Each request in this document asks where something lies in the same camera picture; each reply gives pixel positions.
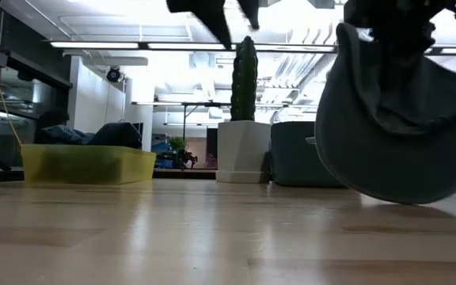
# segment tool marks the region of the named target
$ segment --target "white planter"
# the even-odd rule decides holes
[[[218,172],[226,183],[267,183],[264,165],[269,149],[271,125],[253,121],[220,123],[218,126]]]

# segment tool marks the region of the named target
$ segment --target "glass window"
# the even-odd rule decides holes
[[[14,115],[10,118],[22,143],[32,143],[36,121]],[[0,112],[0,158],[10,166],[22,166],[21,150],[5,112]]]
[[[58,96],[66,96],[58,89],[9,67],[1,71],[1,87],[8,108],[37,115],[60,108]]]

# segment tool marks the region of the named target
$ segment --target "yellow plastic tub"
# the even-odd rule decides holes
[[[26,183],[124,184],[152,179],[156,154],[122,146],[23,145]]]

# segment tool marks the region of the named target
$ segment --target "ceiling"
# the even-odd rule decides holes
[[[261,30],[252,32],[236,0],[225,11],[233,42],[250,35],[256,43],[334,44],[335,25],[343,2],[335,9],[316,9],[308,0],[265,0],[260,9]],[[190,13],[169,13],[165,0],[2,0],[2,7],[49,40],[215,42]],[[438,14],[437,44],[456,45],[456,20],[448,11]],[[186,51],[92,51],[85,62],[106,70],[111,59],[148,59],[156,94],[162,100],[229,101],[233,53]],[[335,55],[258,54],[258,100],[316,105]],[[434,60],[456,70],[456,57]]]

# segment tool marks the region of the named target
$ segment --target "cactus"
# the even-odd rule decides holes
[[[231,87],[231,120],[254,121],[257,99],[258,58],[254,41],[244,38],[237,46]]]

